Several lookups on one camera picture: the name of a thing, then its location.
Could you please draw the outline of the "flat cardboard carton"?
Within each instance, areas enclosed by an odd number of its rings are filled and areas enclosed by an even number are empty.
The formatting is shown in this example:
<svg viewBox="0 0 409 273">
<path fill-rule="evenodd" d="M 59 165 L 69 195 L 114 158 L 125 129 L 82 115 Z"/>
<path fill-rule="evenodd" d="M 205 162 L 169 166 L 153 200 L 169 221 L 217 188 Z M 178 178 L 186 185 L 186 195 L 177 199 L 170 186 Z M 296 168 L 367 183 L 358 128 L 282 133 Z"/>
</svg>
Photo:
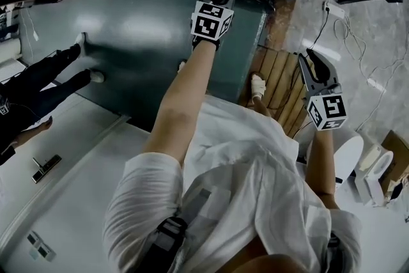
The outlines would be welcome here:
<svg viewBox="0 0 409 273">
<path fill-rule="evenodd" d="M 386 204 L 398 197 L 402 188 L 409 184 L 409 143 L 390 130 L 382 146 L 392 152 L 392 160 L 379 179 Z"/>
</svg>

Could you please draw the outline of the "white power strip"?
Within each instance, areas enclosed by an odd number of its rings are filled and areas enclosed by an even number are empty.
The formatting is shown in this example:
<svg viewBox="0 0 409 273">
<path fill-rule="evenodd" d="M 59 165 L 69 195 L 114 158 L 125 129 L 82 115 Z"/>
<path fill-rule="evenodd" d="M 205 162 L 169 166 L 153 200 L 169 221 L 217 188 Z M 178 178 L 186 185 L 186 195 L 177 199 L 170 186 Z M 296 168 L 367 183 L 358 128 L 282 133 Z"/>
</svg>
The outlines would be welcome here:
<svg viewBox="0 0 409 273">
<path fill-rule="evenodd" d="M 329 15 L 337 17 L 338 19 L 343 20 L 345 18 L 345 11 L 338 6 L 329 3 L 328 1 L 323 2 L 323 10 Z"/>
</svg>

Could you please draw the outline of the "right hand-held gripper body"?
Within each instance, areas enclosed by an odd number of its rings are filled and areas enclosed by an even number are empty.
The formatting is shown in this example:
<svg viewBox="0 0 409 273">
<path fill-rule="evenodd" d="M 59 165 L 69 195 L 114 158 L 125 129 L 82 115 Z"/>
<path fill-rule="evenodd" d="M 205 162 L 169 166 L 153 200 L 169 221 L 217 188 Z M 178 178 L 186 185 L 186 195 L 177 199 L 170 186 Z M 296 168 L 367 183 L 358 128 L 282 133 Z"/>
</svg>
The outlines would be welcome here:
<svg viewBox="0 0 409 273">
<path fill-rule="evenodd" d="M 305 109 L 316 130 L 333 130 L 343 126 L 348 118 L 341 85 L 338 82 L 305 84 Z"/>
</svg>

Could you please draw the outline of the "wooden slat board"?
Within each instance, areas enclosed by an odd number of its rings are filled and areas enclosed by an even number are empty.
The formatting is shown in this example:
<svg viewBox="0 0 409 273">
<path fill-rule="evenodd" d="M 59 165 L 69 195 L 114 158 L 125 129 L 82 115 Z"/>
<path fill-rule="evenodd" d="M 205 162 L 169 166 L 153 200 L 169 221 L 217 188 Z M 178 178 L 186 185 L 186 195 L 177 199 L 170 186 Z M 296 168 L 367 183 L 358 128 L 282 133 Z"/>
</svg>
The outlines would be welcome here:
<svg viewBox="0 0 409 273">
<path fill-rule="evenodd" d="M 238 99 L 239 105 L 251 109 L 252 74 L 258 74 L 265 79 L 266 91 L 262 103 L 288 137 L 294 139 L 303 128 L 311 126 L 304 108 L 306 88 L 298 67 L 297 54 L 275 51 L 264 46 L 256 48 L 249 74 Z"/>
</svg>

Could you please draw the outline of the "grey wall switch panel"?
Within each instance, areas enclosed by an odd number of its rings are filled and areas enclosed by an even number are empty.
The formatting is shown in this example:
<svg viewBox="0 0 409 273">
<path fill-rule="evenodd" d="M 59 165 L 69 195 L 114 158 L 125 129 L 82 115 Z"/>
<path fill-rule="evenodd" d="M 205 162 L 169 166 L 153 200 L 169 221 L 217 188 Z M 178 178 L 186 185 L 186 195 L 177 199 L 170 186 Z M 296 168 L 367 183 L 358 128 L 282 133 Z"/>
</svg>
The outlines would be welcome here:
<svg viewBox="0 0 409 273">
<path fill-rule="evenodd" d="M 51 262 L 55 258 L 55 252 L 40 238 L 40 236 L 30 231 L 26 236 L 27 241 L 31 245 L 29 255 L 32 259 L 43 258 L 45 261 Z"/>
</svg>

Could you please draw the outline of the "person's left forearm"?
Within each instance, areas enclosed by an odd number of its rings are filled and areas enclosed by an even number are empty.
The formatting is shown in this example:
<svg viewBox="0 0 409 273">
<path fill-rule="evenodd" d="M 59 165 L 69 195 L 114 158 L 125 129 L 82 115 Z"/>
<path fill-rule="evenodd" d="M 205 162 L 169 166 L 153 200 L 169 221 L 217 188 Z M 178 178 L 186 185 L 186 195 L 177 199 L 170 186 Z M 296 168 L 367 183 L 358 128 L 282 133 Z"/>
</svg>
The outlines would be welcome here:
<svg viewBox="0 0 409 273">
<path fill-rule="evenodd" d="M 216 45 L 202 40 L 167 89 L 144 153 L 163 153 L 183 164 L 196 130 L 197 118 L 216 53 Z"/>
</svg>

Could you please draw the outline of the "white door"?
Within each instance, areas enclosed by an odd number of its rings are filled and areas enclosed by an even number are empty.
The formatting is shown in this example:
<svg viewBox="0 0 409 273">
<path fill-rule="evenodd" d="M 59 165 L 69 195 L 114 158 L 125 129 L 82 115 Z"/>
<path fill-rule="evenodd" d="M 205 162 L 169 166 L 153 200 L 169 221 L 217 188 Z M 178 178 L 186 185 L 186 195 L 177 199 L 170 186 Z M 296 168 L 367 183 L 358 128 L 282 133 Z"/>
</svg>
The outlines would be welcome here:
<svg viewBox="0 0 409 273">
<path fill-rule="evenodd" d="M 125 119 L 72 95 L 51 114 L 52 126 L 0 166 L 0 270 L 4 273 L 107 272 L 100 232 L 111 189 L 93 149 Z M 62 160 L 35 184 L 32 176 L 54 155 Z M 30 231 L 55 252 L 32 259 Z"/>
</svg>

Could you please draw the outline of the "person's right forearm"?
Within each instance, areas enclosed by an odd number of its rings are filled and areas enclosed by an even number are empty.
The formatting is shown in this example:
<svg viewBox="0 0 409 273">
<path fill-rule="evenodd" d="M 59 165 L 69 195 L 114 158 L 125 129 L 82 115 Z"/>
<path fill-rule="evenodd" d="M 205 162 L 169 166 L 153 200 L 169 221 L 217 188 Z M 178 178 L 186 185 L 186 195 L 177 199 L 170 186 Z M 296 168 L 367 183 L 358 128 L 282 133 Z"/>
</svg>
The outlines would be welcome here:
<svg viewBox="0 0 409 273">
<path fill-rule="evenodd" d="M 307 163 L 305 181 L 327 209 L 339 209 L 334 196 L 336 173 L 331 130 L 316 131 Z"/>
</svg>

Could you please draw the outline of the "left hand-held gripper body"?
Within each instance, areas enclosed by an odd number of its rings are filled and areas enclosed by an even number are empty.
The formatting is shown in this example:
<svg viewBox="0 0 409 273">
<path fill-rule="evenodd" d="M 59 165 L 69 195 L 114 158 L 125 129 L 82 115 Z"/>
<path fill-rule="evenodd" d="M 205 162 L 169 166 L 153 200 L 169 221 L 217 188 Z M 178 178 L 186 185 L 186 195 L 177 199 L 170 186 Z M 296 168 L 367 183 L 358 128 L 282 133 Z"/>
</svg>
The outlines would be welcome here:
<svg viewBox="0 0 409 273">
<path fill-rule="evenodd" d="M 208 41 L 218 49 L 220 39 L 230 28 L 233 16 L 234 11 L 229 8 L 197 1 L 191 15 L 192 49 L 195 49 L 200 41 Z"/>
</svg>

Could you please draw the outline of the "person's white shirt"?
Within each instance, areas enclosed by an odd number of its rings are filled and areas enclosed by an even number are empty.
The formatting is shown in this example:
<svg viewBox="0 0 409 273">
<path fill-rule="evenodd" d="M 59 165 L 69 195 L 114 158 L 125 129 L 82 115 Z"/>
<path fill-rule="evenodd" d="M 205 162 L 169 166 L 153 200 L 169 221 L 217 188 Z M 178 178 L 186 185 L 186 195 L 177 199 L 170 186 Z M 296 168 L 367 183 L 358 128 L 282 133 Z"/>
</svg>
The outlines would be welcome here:
<svg viewBox="0 0 409 273">
<path fill-rule="evenodd" d="M 206 97 L 183 164 L 162 153 L 125 164 L 104 223 L 112 270 L 131 273 L 159 224 L 182 216 L 187 236 L 170 273 L 216 273 L 255 237 L 307 273 L 359 273 L 359 219 L 325 207 L 297 153 L 273 119 Z"/>
</svg>

